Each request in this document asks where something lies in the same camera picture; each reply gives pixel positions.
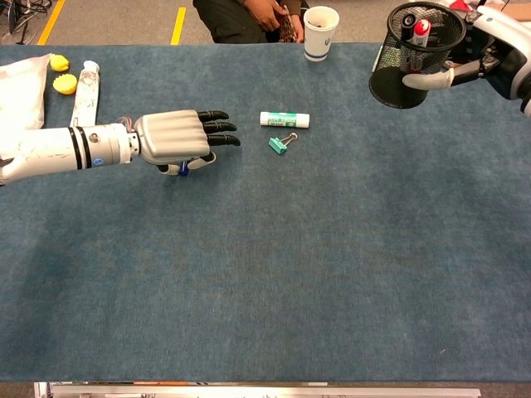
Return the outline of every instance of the robotic arm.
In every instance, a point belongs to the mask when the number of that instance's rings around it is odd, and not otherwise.
[[[485,78],[507,100],[523,101],[531,117],[531,29],[490,7],[478,7],[465,17],[467,35],[450,53],[464,64],[433,75],[406,75],[402,83],[418,90],[447,89]]]
[[[134,126],[105,124],[0,131],[0,186],[42,174],[130,163],[140,156],[162,174],[178,175],[216,161],[211,147],[240,145],[221,111],[179,110],[148,114]]]

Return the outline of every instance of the green binder clip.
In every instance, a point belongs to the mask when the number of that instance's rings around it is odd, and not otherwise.
[[[297,139],[297,134],[291,133],[286,138],[269,138],[269,146],[273,148],[279,155],[288,150],[288,145]]]

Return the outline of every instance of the white paper cup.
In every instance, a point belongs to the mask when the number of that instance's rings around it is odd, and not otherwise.
[[[338,24],[339,14],[330,7],[312,7],[304,13],[304,55],[308,60],[326,59]]]

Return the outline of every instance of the yellow sponge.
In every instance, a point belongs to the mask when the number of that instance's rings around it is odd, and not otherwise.
[[[61,75],[53,80],[53,88],[64,95],[74,94],[77,89],[77,79],[71,74]]]
[[[52,54],[50,57],[50,66],[55,72],[64,72],[70,68],[70,62],[58,54]]]

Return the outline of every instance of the yellow floor line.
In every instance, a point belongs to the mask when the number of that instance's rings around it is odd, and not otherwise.
[[[186,8],[179,7],[179,11],[177,12],[177,19],[175,20],[175,28],[173,29],[172,42],[171,42],[172,46],[178,46],[179,41],[181,40],[181,31],[183,30],[184,14],[186,14]]]
[[[57,4],[55,8],[53,9],[53,12],[50,15],[50,19],[48,20],[48,23],[44,27],[44,31],[42,31],[41,37],[39,38],[39,41],[37,42],[38,46],[44,46],[46,44],[46,41],[48,40],[48,37],[50,36],[51,30],[53,29],[53,26],[56,24],[57,18],[59,17],[59,13],[61,12],[61,9],[65,5],[65,0],[57,0]]]

